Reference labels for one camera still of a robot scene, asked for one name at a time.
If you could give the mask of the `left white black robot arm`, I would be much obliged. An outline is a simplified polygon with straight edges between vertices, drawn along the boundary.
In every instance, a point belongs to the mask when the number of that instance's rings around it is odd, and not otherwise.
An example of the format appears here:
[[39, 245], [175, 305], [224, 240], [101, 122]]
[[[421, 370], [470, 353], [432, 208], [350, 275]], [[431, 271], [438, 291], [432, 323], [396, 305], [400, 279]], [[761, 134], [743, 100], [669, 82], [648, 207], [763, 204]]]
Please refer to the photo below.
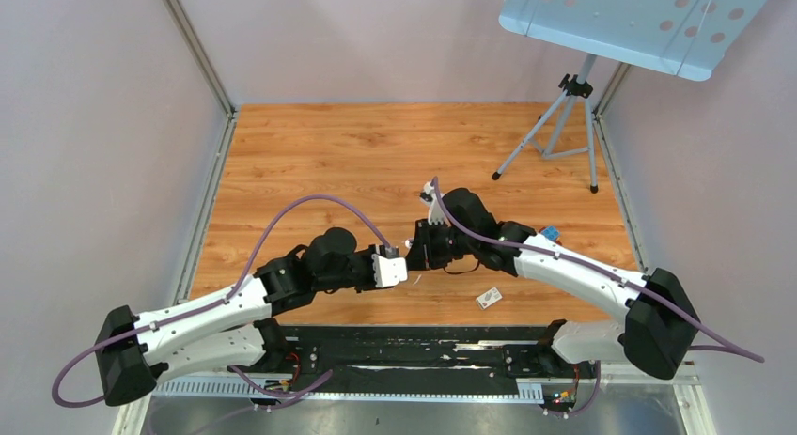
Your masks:
[[397, 249], [356, 246], [351, 232], [333, 227], [246, 275], [239, 287], [139, 314], [127, 305], [111, 310], [96, 339], [102, 401], [125, 405], [165, 381], [217, 366], [280, 370], [288, 347], [275, 316], [322, 292], [381, 290], [406, 280]]

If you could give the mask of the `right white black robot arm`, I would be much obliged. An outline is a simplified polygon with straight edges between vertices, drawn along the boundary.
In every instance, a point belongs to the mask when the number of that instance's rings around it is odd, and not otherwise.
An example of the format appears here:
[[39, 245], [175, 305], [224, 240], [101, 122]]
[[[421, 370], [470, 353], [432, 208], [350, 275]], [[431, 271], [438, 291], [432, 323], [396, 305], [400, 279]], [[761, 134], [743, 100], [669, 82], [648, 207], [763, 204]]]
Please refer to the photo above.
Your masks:
[[699, 318], [679, 278], [615, 268], [551, 241], [534, 228], [497, 221], [466, 188], [436, 195], [426, 183], [419, 195], [428, 207], [408, 242], [411, 271], [446, 268], [472, 256], [477, 264], [513, 277], [536, 280], [600, 308], [610, 321], [558, 321], [536, 354], [542, 372], [560, 376], [585, 361], [625, 360], [643, 373], [672, 379], [697, 334]]

